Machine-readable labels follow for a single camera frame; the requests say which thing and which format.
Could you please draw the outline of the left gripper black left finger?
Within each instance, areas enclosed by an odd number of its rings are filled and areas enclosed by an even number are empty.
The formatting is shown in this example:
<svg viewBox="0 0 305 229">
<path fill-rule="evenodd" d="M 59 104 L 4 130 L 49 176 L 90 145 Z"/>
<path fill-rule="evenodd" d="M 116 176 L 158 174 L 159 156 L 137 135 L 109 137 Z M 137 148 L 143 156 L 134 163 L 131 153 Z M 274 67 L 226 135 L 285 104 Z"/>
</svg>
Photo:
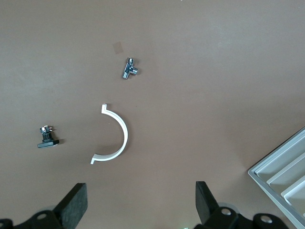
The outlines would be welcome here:
<svg viewBox="0 0 305 229">
<path fill-rule="evenodd" d="M 53 210 L 34 214 L 15 229 L 74 229 L 88 208 L 87 185 L 77 183 Z"/>
</svg>

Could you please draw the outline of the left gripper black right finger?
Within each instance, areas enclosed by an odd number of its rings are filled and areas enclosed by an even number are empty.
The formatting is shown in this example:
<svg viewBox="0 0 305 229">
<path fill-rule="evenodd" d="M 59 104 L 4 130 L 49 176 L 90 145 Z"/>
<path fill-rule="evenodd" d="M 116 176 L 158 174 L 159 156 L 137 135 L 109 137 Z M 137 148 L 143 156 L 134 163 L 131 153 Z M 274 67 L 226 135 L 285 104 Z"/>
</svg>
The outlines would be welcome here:
<svg viewBox="0 0 305 229">
<path fill-rule="evenodd" d="M 195 205 L 201 221 L 195 229 L 234 229 L 237 213 L 228 207 L 220 207 L 204 181 L 195 185 Z"/>
</svg>

